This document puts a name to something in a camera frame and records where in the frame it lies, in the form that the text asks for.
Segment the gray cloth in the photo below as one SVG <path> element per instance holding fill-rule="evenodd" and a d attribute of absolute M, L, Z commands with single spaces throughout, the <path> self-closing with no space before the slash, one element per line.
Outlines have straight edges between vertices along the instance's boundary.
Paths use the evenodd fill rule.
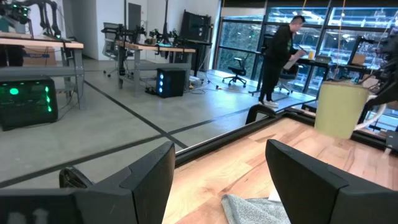
<path fill-rule="evenodd" d="M 290 224 L 284 206 L 266 198 L 242 199 L 224 195 L 221 199 L 229 224 Z"/>

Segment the green led light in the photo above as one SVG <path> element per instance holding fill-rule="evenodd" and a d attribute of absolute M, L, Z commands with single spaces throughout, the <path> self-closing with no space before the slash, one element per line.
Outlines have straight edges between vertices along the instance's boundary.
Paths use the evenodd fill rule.
<path fill-rule="evenodd" d="M 10 93 L 11 93 L 12 95 L 16 95 L 16 94 L 19 93 L 19 91 L 18 91 L 18 89 L 16 89 L 16 88 L 11 88 L 11 89 L 10 89 Z"/>

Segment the concrete floor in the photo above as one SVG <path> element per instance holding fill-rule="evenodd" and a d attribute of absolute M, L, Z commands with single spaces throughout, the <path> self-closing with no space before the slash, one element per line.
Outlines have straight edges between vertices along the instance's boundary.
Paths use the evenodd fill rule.
<path fill-rule="evenodd" d="M 111 78 L 103 75 L 104 69 L 113 66 L 112 61 L 85 60 L 86 110 L 74 106 L 74 96 L 60 115 L 71 110 L 56 123 L 0 132 L 0 187 L 57 187 L 57 172 L 65 165 L 76 166 L 97 182 L 165 141 L 175 140 L 179 151 L 241 127 L 248 108 L 258 102 L 258 96 L 247 94 L 255 90 L 256 82 L 249 82 L 246 88 L 240 83 L 228 87 L 221 82 L 225 74 L 217 72 L 208 72 L 211 83 L 201 87 L 205 94 L 194 91 L 161 99 L 144 93 L 145 85 L 151 85 L 144 82 L 135 94 L 132 84 L 118 88 L 115 73 Z M 223 90 L 215 90 L 215 85 Z M 300 93 L 289 97 L 283 91 L 274 93 L 279 109 L 312 99 Z M 66 103 L 59 95 L 58 107 Z"/>

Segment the computer tower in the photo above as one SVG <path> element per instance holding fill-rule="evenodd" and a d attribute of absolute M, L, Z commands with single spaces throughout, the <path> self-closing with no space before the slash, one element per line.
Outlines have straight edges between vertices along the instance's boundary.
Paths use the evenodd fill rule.
<path fill-rule="evenodd" d="M 185 70 L 176 68 L 158 68 L 156 93 L 162 98 L 182 96 L 185 86 Z"/>
<path fill-rule="evenodd" d="M 51 78 L 0 78 L 0 125 L 4 131 L 57 120 L 57 93 Z"/>

